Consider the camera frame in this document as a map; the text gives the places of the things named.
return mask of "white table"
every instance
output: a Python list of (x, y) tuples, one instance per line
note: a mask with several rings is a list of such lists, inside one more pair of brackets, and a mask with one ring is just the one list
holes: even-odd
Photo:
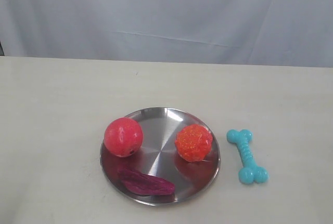
[[(178, 108), (206, 122), (222, 169), (200, 197), (148, 207), (104, 178), (106, 126), (132, 111)], [(226, 141), (250, 145), (270, 173), (238, 181)], [(0, 223), (332, 223), (333, 69), (0, 58)]]

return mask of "metal plate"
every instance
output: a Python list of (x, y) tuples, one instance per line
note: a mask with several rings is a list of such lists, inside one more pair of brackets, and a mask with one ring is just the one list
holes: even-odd
[[(105, 176), (123, 195), (151, 206), (173, 204), (191, 199), (205, 190), (215, 179), (220, 168), (220, 150), (215, 135), (200, 119), (171, 108), (148, 108), (126, 117), (136, 120), (142, 127), (144, 141), (132, 156), (119, 158), (112, 155), (102, 143), (100, 163)], [(200, 124), (213, 136), (211, 152), (201, 162), (188, 163), (176, 151), (175, 138), (185, 126)], [(140, 196), (128, 191), (118, 180), (117, 167), (128, 164), (144, 174), (158, 176), (175, 184), (170, 196)]]

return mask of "textured orange ball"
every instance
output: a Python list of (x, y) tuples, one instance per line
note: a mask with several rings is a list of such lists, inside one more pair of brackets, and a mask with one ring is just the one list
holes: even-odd
[(188, 162), (199, 162), (212, 149), (213, 136), (199, 124), (183, 128), (176, 137), (175, 145), (181, 158)]

